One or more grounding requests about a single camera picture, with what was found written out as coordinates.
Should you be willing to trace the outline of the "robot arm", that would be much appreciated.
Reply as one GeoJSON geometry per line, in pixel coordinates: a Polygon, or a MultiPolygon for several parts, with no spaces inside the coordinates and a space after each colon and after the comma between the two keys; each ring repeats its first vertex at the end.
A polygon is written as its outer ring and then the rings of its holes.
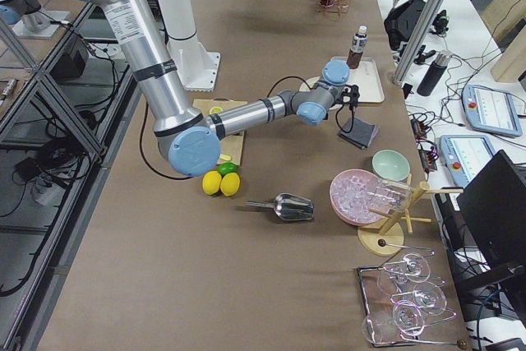
{"type": "Polygon", "coordinates": [[[219,159],[220,142],[228,135],[291,114],[307,125],[318,125],[342,96],[348,82],[347,64],[332,60],[308,92],[285,90],[270,98],[204,116],[186,96],[147,0],[87,1],[103,10],[155,116],[154,134],[160,154],[185,176],[196,177],[210,171],[219,159]]]}

